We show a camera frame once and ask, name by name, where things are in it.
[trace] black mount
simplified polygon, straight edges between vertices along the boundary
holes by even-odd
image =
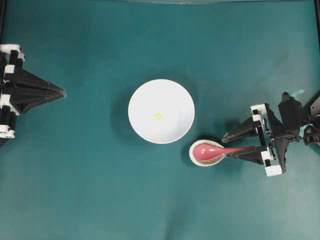
[[[0,45],[0,146],[16,134],[16,116],[63,98],[63,89],[23,69],[19,45]]]
[[[251,116],[242,124],[240,124],[235,130],[227,133],[222,139],[222,142],[228,143],[246,137],[259,136],[261,146],[266,147],[266,141],[264,137],[264,133],[266,133],[269,135],[270,143],[268,146],[271,149],[272,155],[275,157],[272,151],[272,149],[275,148],[282,173],[284,173],[286,171],[285,154],[287,152],[289,143],[294,141],[299,142],[301,139],[303,139],[306,145],[320,145],[320,97],[313,102],[313,104],[310,106],[310,112],[308,116],[305,117],[301,102],[297,101],[287,92],[284,92],[282,94],[282,100],[278,105],[282,122],[277,119],[274,112],[270,109],[269,104],[265,103],[264,106],[270,129],[267,128],[267,119],[264,119],[263,121],[265,129],[265,131],[263,131],[261,121],[254,121],[253,117]],[[252,114],[256,115],[259,113],[257,110],[253,110]],[[249,154],[250,156],[253,154],[255,154],[257,157],[260,156],[254,151],[250,152]],[[245,158],[246,155],[239,157],[239,159],[248,160]],[[269,161],[265,161],[266,167],[268,167],[269,164]]]

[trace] green tabletop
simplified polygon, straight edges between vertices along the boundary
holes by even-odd
[[[1,240],[318,240],[320,148],[292,143],[287,172],[251,162],[199,167],[197,139],[219,140],[283,91],[320,90],[314,2],[197,5],[10,0],[4,43],[67,98],[17,118],[0,149]],[[144,141],[128,103],[152,79],[195,103],[177,142]],[[227,146],[258,145],[257,138]]]

